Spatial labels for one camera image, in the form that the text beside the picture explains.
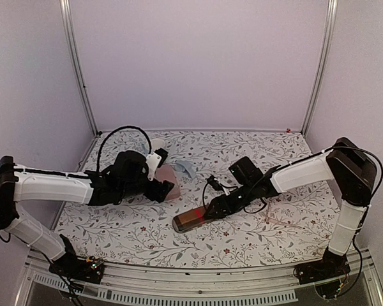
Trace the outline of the pink glasses case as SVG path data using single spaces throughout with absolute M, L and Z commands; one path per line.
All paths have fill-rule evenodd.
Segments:
M 164 164 L 160 168 L 158 168 L 155 173 L 155 178 L 159 182 L 167 181 L 174 185 L 173 188 L 168 193 L 168 195 L 166 195 L 165 197 L 166 201 L 174 200 L 180 197 L 181 195 L 180 187 L 179 187 L 176 175 L 174 173 L 174 169 L 171 165 Z

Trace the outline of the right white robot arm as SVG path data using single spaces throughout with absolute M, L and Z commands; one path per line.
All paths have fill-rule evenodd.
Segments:
M 309 239 L 297 241 L 303 249 L 282 248 L 291 258 L 321 258 L 317 272 L 323 278 L 330 278 L 341 269 L 342 260 L 363 227 L 371 199 L 381 183 L 376 176 L 383 172 L 383 167 L 370 152 L 356 147 L 348 138 L 339 138 L 330 148 L 274 166 L 265 173 L 246 156 L 229 170 L 240 186 L 213 198 L 205 207 L 203 219 L 222 219 L 245 210 L 255 200 L 265 202 L 291 193 L 310 206 L 322 199 L 328 182 L 336 183 L 342 202 L 333 214 L 317 212 L 314 208 L 301 213 L 305 220 L 299 225 Z

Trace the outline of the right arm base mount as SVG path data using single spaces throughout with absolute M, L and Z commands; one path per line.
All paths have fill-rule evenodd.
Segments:
M 321 259 L 296 265 L 293 275 L 300 284 L 308 284 L 339 277 L 349 272 L 347 255 L 340 256 L 326 249 Z

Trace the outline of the brown plaid glasses case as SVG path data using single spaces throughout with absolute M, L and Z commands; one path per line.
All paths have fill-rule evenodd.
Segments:
M 177 233 L 186 233 L 209 222 L 213 222 L 214 219 L 206 217 L 205 213 L 206 208 L 203 206 L 183 212 L 173 218 L 172 227 Z

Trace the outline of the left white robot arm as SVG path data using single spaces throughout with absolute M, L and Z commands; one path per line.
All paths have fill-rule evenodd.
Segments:
M 156 179 L 161 156 L 127 150 L 118 153 L 102 171 L 62 172 L 28 168 L 11 156 L 0 159 L 0 230 L 15 235 L 51 260 L 69 277 L 82 271 L 81 261 L 67 252 L 67 243 L 31 217 L 21 201 L 65 201 L 89 206 L 118 205 L 123 199 L 144 195 L 161 203 L 174 183 Z

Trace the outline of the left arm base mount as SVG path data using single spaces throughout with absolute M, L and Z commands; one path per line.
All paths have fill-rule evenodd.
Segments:
M 59 259 L 51 260 L 49 272 L 67 279 L 100 284 L 105 270 L 104 260 L 94 256 L 79 258 L 68 238 L 60 237 L 65 253 Z

